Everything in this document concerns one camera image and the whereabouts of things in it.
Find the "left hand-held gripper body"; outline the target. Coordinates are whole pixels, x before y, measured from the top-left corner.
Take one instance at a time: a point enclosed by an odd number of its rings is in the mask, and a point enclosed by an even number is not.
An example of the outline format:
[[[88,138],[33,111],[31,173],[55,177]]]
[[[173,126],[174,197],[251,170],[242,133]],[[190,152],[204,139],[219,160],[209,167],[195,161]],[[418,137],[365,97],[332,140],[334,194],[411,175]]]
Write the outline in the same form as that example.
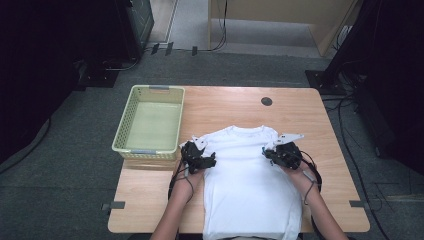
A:
[[[202,139],[192,137],[180,147],[182,161],[190,174],[209,167],[207,159],[203,156],[206,143]]]

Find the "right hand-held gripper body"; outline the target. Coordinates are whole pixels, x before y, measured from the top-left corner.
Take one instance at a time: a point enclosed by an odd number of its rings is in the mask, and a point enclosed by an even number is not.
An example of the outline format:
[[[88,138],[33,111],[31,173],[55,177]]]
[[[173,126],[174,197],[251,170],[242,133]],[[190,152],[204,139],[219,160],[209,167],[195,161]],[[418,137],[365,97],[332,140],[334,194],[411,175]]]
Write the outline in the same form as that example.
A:
[[[284,133],[276,140],[267,143],[266,150],[273,150],[275,152],[275,164],[296,170],[300,166],[303,157],[295,141],[303,137],[303,134]]]

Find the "white t-shirt with blue print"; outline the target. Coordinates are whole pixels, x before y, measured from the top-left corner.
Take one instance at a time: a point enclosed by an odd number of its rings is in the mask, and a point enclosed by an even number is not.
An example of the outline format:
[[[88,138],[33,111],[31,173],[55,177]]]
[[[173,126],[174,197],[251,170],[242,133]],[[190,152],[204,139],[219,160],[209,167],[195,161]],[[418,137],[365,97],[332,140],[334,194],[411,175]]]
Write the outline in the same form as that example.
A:
[[[297,239],[301,196],[288,175],[262,153],[277,138],[267,126],[229,126],[191,139],[205,157],[216,160],[204,173],[204,240]]]

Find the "pale green plastic basket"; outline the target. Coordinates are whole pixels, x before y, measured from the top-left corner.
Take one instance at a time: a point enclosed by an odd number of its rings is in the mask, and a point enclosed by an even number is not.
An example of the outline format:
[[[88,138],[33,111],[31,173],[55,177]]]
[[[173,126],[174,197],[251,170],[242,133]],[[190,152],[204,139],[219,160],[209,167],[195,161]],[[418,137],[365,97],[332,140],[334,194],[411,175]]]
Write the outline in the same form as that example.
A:
[[[184,98],[183,87],[133,86],[112,143],[112,150],[124,159],[174,160]]]

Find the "person's right hand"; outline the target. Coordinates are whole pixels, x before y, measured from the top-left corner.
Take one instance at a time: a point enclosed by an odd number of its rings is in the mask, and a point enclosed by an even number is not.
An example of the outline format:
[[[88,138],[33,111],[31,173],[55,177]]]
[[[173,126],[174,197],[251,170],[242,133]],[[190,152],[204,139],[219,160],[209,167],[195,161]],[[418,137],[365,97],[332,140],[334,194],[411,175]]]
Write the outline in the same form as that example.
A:
[[[282,167],[282,170],[289,176],[305,202],[309,202],[319,193],[317,180],[306,163],[302,162],[296,170],[285,167]]]

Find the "person's left hand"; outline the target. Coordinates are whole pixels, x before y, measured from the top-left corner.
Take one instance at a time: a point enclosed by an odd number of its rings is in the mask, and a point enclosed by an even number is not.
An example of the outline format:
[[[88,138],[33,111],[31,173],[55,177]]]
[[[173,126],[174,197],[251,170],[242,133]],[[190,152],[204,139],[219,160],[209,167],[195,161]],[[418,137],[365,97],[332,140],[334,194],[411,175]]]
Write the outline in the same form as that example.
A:
[[[204,171],[199,170],[194,174],[184,175],[183,172],[178,173],[175,182],[172,187],[172,195],[178,196],[189,196],[192,195],[198,184],[201,182],[204,176]]]

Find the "black stand base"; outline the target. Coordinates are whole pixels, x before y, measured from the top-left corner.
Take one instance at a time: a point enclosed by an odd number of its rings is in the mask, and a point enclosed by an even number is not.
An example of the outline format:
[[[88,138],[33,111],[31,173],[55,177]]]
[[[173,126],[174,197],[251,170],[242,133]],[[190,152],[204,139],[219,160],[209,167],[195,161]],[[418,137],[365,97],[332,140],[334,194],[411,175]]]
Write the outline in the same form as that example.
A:
[[[119,72],[106,69],[100,62],[78,61],[74,64],[79,74],[76,89],[84,91],[87,87],[113,88]]]
[[[316,89],[320,95],[344,96],[346,94],[340,80],[325,71],[306,70],[305,75],[309,86]]]

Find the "white power strip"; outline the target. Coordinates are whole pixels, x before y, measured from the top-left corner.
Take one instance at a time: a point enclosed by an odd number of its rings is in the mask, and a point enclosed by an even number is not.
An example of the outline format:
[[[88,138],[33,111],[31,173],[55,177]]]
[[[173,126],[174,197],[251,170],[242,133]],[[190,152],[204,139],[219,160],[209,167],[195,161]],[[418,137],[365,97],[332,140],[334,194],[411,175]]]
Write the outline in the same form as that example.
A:
[[[350,32],[350,30],[351,30],[351,27],[350,26],[344,26],[342,28],[342,30],[340,31],[339,35],[338,35],[338,41],[339,42],[343,42],[346,39],[346,37],[347,37],[348,33]]]

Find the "dark curtain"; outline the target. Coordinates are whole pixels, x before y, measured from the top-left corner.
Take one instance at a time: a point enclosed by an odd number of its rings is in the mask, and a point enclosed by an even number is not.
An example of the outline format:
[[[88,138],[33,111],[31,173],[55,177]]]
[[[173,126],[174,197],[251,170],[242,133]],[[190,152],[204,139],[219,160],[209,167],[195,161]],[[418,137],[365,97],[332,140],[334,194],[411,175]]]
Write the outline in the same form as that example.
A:
[[[0,164],[29,145],[77,87],[119,58],[118,0],[0,0]]]
[[[333,62],[377,154],[424,175],[424,0],[363,0]]]

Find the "black equipment cabinet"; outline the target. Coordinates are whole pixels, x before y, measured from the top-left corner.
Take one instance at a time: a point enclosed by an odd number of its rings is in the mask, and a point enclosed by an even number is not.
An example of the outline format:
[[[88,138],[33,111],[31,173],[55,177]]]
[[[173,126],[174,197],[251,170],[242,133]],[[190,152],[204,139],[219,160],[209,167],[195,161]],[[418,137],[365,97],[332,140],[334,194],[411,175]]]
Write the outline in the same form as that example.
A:
[[[130,59],[139,60],[154,26],[150,0],[115,0]]]

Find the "beige wooden cabinet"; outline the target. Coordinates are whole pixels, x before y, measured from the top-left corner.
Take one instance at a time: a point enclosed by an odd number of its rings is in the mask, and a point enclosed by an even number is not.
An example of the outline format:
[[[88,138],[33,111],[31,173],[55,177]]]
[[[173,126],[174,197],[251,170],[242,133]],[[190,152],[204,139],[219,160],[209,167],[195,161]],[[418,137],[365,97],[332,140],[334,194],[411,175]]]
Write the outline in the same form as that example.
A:
[[[213,19],[307,24],[321,56],[342,28],[353,25],[363,0],[208,0],[208,47]]]

